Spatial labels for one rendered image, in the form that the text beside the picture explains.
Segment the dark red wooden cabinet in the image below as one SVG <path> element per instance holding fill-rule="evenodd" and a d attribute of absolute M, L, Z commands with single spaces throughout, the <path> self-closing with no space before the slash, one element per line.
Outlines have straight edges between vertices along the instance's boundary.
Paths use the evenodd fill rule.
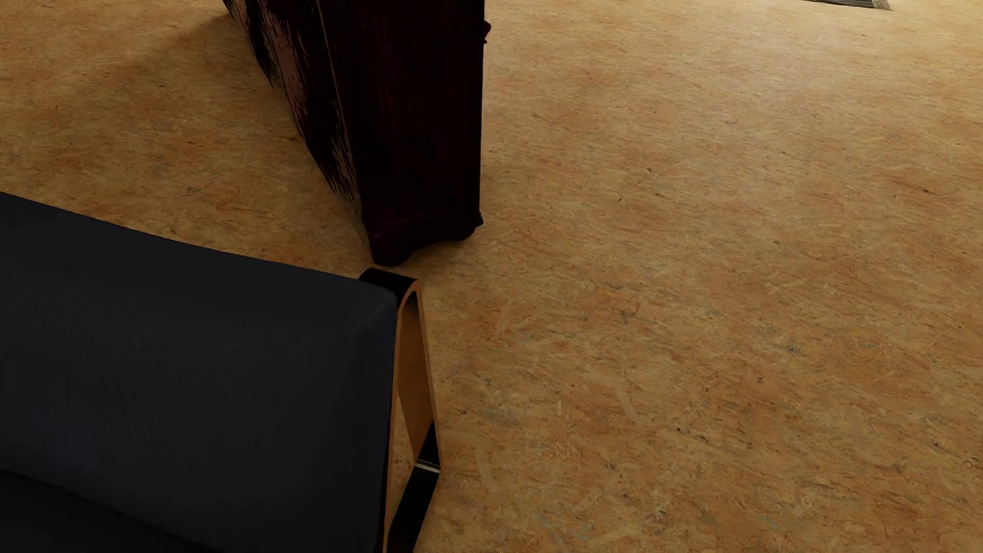
<path fill-rule="evenodd" d="M 376 265 L 483 224 L 485 0 L 223 0 Z"/>

